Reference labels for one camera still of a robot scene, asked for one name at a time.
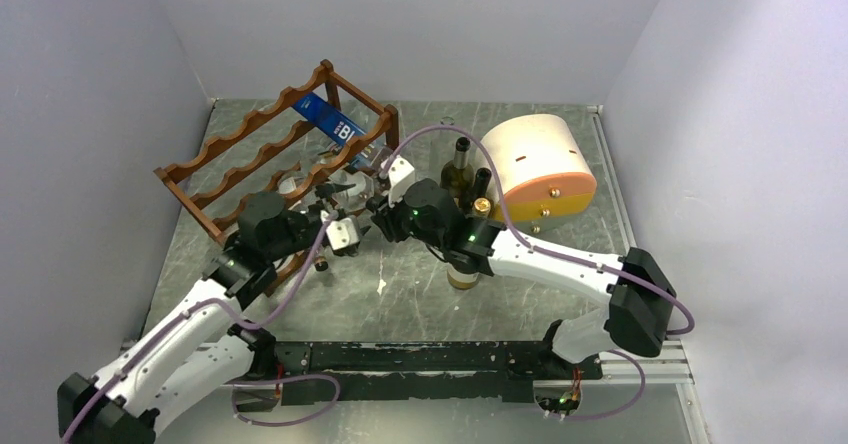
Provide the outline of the tall clear glass bottle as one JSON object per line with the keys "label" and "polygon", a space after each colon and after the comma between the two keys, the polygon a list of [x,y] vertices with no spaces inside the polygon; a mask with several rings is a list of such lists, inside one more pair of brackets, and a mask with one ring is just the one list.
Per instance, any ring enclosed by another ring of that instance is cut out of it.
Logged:
{"label": "tall clear glass bottle", "polygon": [[437,184],[442,181],[443,169],[453,162],[458,137],[460,137],[460,134],[446,130],[429,134],[428,176]]}

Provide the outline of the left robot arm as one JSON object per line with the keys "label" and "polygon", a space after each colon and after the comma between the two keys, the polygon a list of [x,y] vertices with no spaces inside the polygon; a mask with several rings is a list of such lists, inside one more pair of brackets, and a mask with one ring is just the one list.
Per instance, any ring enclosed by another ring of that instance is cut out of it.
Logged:
{"label": "left robot arm", "polygon": [[361,240],[355,216],[316,202],[304,210],[276,191],[248,198],[226,241],[190,291],[147,335],[90,377],[57,390],[63,443],[152,443],[224,384],[261,380],[277,364],[276,340],[244,311],[296,256],[345,255]]}

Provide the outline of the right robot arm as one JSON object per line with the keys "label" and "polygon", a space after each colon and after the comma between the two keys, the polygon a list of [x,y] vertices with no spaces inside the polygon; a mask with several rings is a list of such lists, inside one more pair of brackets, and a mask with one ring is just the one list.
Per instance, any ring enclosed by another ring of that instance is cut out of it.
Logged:
{"label": "right robot arm", "polygon": [[528,279],[596,305],[557,325],[541,349],[540,366],[550,377],[565,377],[585,358],[613,349],[656,357],[670,334],[676,292],[646,250],[597,254],[513,232],[502,222],[464,214],[431,179],[397,201],[372,197],[366,208],[388,241],[414,238],[459,273]]}

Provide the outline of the blue glass bottle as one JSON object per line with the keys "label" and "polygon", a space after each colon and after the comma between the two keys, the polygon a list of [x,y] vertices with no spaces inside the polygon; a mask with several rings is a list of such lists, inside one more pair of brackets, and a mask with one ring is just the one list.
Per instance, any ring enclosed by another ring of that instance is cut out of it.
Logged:
{"label": "blue glass bottle", "polygon": [[365,135],[358,124],[315,93],[302,97],[292,108],[340,146]]}

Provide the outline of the green wine bottle silver neck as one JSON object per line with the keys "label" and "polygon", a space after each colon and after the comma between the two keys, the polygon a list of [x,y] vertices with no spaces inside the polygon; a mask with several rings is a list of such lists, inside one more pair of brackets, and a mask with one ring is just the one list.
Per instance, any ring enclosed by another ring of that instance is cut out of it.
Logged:
{"label": "green wine bottle silver neck", "polygon": [[469,164],[471,142],[467,137],[456,140],[452,158],[442,167],[439,184],[448,191],[460,209],[471,190],[474,181],[474,170]]}

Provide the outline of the clear bottle black cap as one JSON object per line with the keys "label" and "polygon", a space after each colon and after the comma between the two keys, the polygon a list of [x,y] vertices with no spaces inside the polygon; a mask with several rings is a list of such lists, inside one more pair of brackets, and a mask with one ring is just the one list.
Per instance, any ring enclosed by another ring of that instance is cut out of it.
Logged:
{"label": "clear bottle black cap", "polygon": [[360,216],[367,211],[367,202],[383,197],[385,189],[380,181],[367,172],[357,169],[339,169],[328,179],[332,193],[326,199],[329,210],[342,210],[347,215]]}

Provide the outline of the amber bottle gold foil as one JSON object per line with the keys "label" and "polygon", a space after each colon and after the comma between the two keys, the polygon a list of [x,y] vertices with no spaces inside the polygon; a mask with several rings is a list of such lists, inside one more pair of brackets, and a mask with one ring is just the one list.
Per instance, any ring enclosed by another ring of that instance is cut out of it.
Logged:
{"label": "amber bottle gold foil", "polygon": [[[474,200],[469,212],[474,217],[488,217],[491,210],[491,201],[486,197],[480,197]],[[478,273],[462,273],[457,271],[454,267],[448,266],[446,269],[446,277],[449,284],[455,289],[468,290],[478,283],[480,275]]]}

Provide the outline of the dark wine bottle black neck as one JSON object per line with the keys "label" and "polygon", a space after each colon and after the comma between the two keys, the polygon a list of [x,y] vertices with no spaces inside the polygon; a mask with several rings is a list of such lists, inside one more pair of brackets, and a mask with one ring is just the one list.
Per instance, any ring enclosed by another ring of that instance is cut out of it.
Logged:
{"label": "dark wine bottle black neck", "polygon": [[474,202],[479,198],[487,196],[488,186],[492,179],[492,173],[489,168],[480,167],[474,174],[474,180],[467,194],[466,208],[471,210]]}

